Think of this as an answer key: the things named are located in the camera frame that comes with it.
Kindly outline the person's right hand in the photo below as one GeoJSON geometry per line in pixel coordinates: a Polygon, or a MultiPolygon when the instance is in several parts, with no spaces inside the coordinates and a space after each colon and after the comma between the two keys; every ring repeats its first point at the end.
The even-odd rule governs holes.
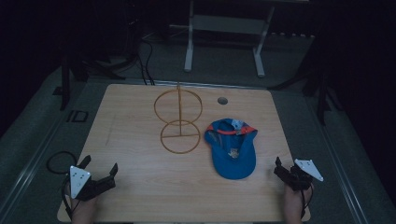
{"type": "Polygon", "coordinates": [[[283,216],[286,224],[303,224],[302,212],[311,200],[314,187],[303,192],[294,191],[290,186],[284,186],[283,216]]]}

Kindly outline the person's left hand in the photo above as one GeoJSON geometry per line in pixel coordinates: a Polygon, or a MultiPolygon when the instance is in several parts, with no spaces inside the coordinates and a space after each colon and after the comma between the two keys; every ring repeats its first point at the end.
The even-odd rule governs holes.
{"type": "Polygon", "coordinates": [[[71,224],[93,224],[98,198],[80,201],[70,197],[70,186],[66,184],[65,195],[72,211],[71,224]]]}

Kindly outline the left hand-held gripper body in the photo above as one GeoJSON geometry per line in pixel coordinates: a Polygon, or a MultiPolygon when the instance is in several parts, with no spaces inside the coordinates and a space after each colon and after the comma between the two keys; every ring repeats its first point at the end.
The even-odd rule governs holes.
{"type": "Polygon", "coordinates": [[[99,183],[99,180],[92,180],[90,172],[77,166],[70,167],[70,196],[73,199],[88,201],[115,187],[115,182],[99,183]]]}

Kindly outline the white metal stand frame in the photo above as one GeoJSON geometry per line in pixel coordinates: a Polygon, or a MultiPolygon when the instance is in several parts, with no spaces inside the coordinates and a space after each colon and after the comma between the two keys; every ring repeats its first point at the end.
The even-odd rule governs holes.
{"type": "Polygon", "coordinates": [[[270,23],[275,13],[275,7],[270,6],[266,17],[263,20],[245,19],[227,16],[214,16],[196,14],[194,5],[197,0],[189,1],[189,23],[188,43],[184,62],[184,71],[189,73],[192,70],[194,43],[193,33],[195,31],[222,32],[230,34],[257,35],[260,40],[252,48],[253,60],[256,67],[257,77],[264,77],[265,71],[262,62],[262,48],[268,35],[270,23]]]}

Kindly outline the blue cap with orange band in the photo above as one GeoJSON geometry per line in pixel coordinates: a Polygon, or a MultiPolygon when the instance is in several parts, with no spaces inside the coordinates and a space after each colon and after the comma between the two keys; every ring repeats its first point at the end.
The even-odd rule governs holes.
{"type": "Polygon", "coordinates": [[[204,138],[211,147],[213,166],[220,176],[238,180],[253,173],[257,133],[255,128],[239,119],[216,120],[206,128],[204,138]]]}

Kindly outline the gold wire hat stand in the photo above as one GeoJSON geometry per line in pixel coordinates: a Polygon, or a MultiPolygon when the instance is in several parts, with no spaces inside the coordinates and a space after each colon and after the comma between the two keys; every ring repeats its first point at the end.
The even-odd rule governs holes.
{"type": "Polygon", "coordinates": [[[203,114],[203,101],[196,92],[176,85],[157,96],[153,111],[163,123],[160,142],[167,151],[187,154],[198,147],[202,135],[197,121],[203,114]]]}

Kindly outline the black tripod stand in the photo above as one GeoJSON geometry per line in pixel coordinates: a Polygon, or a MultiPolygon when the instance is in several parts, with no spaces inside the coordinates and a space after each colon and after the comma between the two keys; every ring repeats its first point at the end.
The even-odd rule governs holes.
{"type": "Polygon", "coordinates": [[[314,94],[318,95],[316,116],[321,125],[325,126],[325,111],[330,108],[327,103],[327,97],[335,102],[335,97],[329,92],[329,74],[331,73],[331,67],[326,62],[313,63],[312,61],[304,60],[294,77],[277,84],[275,86],[268,87],[271,91],[280,91],[287,87],[296,84],[302,80],[306,80],[302,93],[304,96],[311,97],[314,94]]]}
{"type": "Polygon", "coordinates": [[[114,70],[121,69],[127,66],[130,62],[128,60],[116,63],[110,66],[104,66],[99,62],[89,58],[87,55],[80,52],[66,52],[61,57],[61,86],[56,87],[53,94],[62,97],[60,110],[64,111],[70,101],[70,71],[73,65],[80,62],[83,66],[87,65],[94,70],[112,79],[123,79],[123,77],[114,73],[114,70]]]}

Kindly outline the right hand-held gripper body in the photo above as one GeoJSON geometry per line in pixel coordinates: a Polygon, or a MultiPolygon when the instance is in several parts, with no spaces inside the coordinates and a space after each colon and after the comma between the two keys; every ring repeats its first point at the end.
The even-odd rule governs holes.
{"type": "Polygon", "coordinates": [[[294,164],[297,164],[302,171],[300,175],[293,175],[290,173],[291,181],[289,182],[289,186],[293,190],[309,189],[314,178],[320,182],[324,181],[324,177],[312,160],[296,159],[294,164]]]}

